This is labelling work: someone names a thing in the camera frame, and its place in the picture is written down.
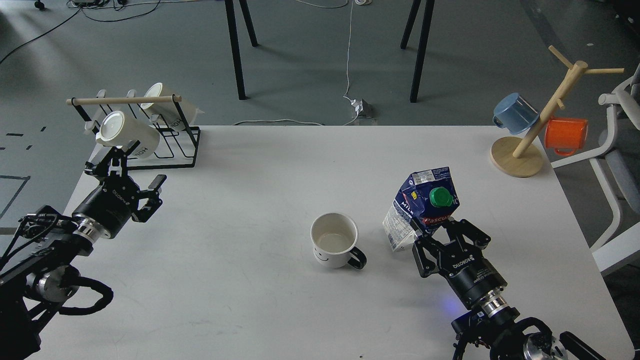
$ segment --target wooden dowel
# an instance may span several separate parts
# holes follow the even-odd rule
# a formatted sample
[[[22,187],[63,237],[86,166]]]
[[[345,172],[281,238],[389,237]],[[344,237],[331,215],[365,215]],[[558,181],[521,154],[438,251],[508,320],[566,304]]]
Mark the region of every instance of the wooden dowel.
[[[551,99],[549,99],[545,108],[540,112],[540,119],[538,119],[535,125],[529,129],[524,138],[522,138],[522,141],[520,141],[520,144],[518,144],[516,149],[513,151],[514,158],[522,157],[522,154],[524,154],[527,148],[529,148],[531,143],[533,143],[533,140],[536,139],[540,131],[542,131],[545,125],[547,125],[551,116],[553,116],[558,109],[558,99],[564,99],[567,94],[569,94],[573,86],[582,77],[588,67],[589,65],[584,61],[576,61],[575,64],[573,64],[571,69],[566,73],[562,83],[560,83],[560,86],[558,86],[556,92],[553,94]]]
[[[585,71],[585,74],[622,74],[625,68],[619,67],[616,69],[589,69]]]
[[[107,104],[143,104],[145,102],[176,102],[182,101],[180,95],[150,96],[150,97],[94,97],[90,99],[67,99],[67,105],[107,105]]]
[[[558,58],[558,60],[560,60],[569,69],[573,67],[573,64],[569,60],[567,60],[567,58],[565,58],[564,55],[562,55],[553,45],[549,46],[549,51],[551,51],[551,53],[553,53],[553,55],[555,55],[556,58]]]

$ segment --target mug rack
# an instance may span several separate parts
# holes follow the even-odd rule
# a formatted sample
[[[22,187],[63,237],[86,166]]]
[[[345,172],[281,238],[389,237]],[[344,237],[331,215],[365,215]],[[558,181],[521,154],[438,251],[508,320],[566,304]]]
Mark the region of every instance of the mug rack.
[[[148,159],[139,160],[135,157],[130,157],[128,160],[138,160],[130,163],[129,170],[150,170],[150,169],[164,169],[164,168],[192,168],[195,167],[196,159],[198,156],[198,146],[200,144],[200,128],[198,126],[190,126],[187,122],[184,112],[180,107],[180,102],[182,102],[182,97],[176,94],[168,95],[168,96],[156,96],[156,97],[136,97],[135,90],[129,90],[126,97],[105,97],[105,91],[100,90],[95,98],[89,99],[77,99],[75,97],[71,99],[67,99],[67,105],[73,106],[80,117],[84,120],[84,128],[88,131],[97,134],[100,131],[100,122],[94,119],[97,118],[100,112],[104,113],[104,116],[108,115],[113,109],[111,105],[114,104],[126,104],[129,107],[129,110],[133,114],[134,118],[138,118],[136,112],[134,111],[134,107],[132,104],[137,105],[140,109],[141,113],[147,117],[151,124],[155,127],[155,129],[160,133],[162,139],[164,140],[164,144],[168,149],[168,153],[170,155],[161,156],[158,155],[157,151],[154,152],[153,156],[157,161],[160,161],[158,164],[147,164],[147,165],[135,165],[138,161],[140,162],[151,162]],[[148,114],[140,104],[146,102],[172,102],[180,115],[180,119],[182,123],[185,124],[184,130],[176,131],[169,126],[167,120],[160,114]],[[98,105],[100,109],[97,111],[96,116],[92,119],[89,114],[84,110],[83,105]],[[186,133],[186,137],[188,141],[193,146],[193,152],[185,151],[183,146],[184,144],[180,144],[185,140],[185,136],[182,133]],[[178,152],[182,154],[182,157],[186,161],[180,161],[179,163],[171,162],[170,159],[175,159],[176,154]]]
[[[584,74],[621,74],[625,69],[589,69],[586,62],[579,60],[571,63],[555,47],[549,51],[568,68],[564,79],[540,112],[540,118],[531,126],[523,138],[507,136],[496,140],[491,148],[493,164],[507,175],[514,177],[531,177],[542,169],[543,157],[533,141],[547,125],[554,113],[564,110],[564,99]]]

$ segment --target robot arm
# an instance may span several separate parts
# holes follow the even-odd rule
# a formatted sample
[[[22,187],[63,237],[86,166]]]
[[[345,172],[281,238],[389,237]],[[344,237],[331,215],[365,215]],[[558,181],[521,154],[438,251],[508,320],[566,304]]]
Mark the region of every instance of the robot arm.
[[[507,282],[482,254],[491,238],[466,220],[449,219],[443,227],[449,243],[420,235],[413,244],[413,256],[422,277],[440,274],[469,310],[451,323],[458,341],[454,360],[462,359],[468,344],[489,348],[492,360],[567,359],[567,350],[578,359],[603,359],[570,332],[561,333],[557,341],[537,318],[516,321],[520,313],[501,294]],[[429,260],[425,251],[437,263]],[[531,327],[538,331],[526,334]]]
[[[166,176],[156,176],[141,191],[127,175],[127,155],[105,147],[86,163],[85,173],[100,183],[71,217],[43,206],[20,220],[0,258],[0,359],[22,360],[39,351],[40,331],[56,313],[88,315],[113,299],[108,286],[81,277],[70,264],[78,255],[88,256],[99,238],[115,237],[130,218],[146,222],[162,204],[160,186]],[[143,199],[148,200],[138,208]],[[24,241],[14,249],[20,238]],[[89,287],[102,298],[90,307],[65,307],[79,287]],[[38,304],[28,309],[25,297]]]

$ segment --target round wooden base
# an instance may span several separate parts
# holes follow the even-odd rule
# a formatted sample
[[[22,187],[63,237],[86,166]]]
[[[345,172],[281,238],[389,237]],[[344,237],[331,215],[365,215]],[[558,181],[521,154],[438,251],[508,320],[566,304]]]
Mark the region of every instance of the round wooden base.
[[[513,157],[522,139],[515,136],[500,138],[491,146],[491,161],[506,174],[515,177],[531,177],[542,168],[543,158],[540,150],[533,144],[522,154],[520,158]]]

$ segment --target electrical outlet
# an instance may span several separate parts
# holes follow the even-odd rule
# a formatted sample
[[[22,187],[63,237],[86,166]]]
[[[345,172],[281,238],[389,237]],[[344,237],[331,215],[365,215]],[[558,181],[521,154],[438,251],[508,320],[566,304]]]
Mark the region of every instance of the electrical outlet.
[[[351,105],[353,106],[353,114],[351,117],[355,117],[356,114],[360,118],[370,119],[373,117],[373,107],[364,101],[364,99],[353,99],[351,100]]]

